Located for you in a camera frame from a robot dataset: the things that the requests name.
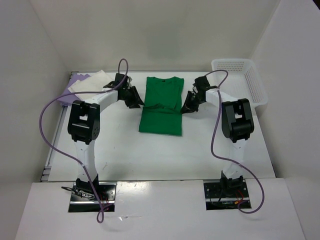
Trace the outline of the green garment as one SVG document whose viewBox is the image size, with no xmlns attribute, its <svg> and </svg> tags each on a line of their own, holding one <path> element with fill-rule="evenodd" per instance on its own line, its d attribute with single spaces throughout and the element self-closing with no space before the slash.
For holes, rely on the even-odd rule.
<svg viewBox="0 0 320 240">
<path fill-rule="evenodd" d="M 184 79 L 179 77 L 146 78 L 144 107 L 139 132 L 182 136 L 182 91 Z"/>
</svg>

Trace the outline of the cream white t-shirt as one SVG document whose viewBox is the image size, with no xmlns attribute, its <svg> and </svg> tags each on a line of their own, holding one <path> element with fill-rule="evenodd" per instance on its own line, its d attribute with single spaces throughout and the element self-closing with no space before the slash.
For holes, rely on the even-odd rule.
<svg viewBox="0 0 320 240">
<path fill-rule="evenodd" d="M 101 92 L 104 89 L 104 86 L 106 86 L 112 80 L 113 79 L 107 73 L 105 73 L 103 70 L 100 70 L 84 80 L 77 80 L 68 88 L 68 90 L 71 93 Z"/>
</svg>

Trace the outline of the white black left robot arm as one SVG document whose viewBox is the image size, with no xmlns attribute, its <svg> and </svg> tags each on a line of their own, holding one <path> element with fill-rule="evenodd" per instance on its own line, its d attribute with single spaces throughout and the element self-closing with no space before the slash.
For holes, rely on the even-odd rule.
<svg viewBox="0 0 320 240">
<path fill-rule="evenodd" d="M 97 94 L 84 101 L 76 100 L 71 106 L 67 131 L 74 141 L 76 158 L 80 161 L 75 188 L 82 191 L 89 200 L 96 199 L 100 194 L 95 142 L 101 130 L 101 112 L 118 101 L 124 101 L 130 109 L 144 105 L 137 88 L 129 85 Z"/>
</svg>

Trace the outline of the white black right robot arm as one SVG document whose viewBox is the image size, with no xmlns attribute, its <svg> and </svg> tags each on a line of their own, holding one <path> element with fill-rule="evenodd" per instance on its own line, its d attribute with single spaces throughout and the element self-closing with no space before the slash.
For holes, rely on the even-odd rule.
<svg viewBox="0 0 320 240">
<path fill-rule="evenodd" d="M 254 131 L 254 121 L 250 101 L 236 98 L 218 89 L 207 91 L 188 91 L 181 113 L 194 113 L 202 103 L 210 103 L 218 107 L 217 126 L 229 140 L 229 154 L 220 157 L 226 163 L 221 171 L 219 191 L 230 197 L 240 190 L 243 184 L 244 150 L 248 139 Z"/>
</svg>

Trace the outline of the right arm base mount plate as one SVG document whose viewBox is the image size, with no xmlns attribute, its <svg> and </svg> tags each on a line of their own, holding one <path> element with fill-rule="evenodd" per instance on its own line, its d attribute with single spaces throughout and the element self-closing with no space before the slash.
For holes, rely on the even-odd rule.
<svg viewBox="0 0 320 240">
<path fill-rule="evenodd" d="M 207 211 L 234 210 L 238 208 L 239 204 L 240 209 L 252 208 L 245 181 L 236 190 L 223 191 L 218 180 L 204 181 L 203 188 Z"/>
</svg>

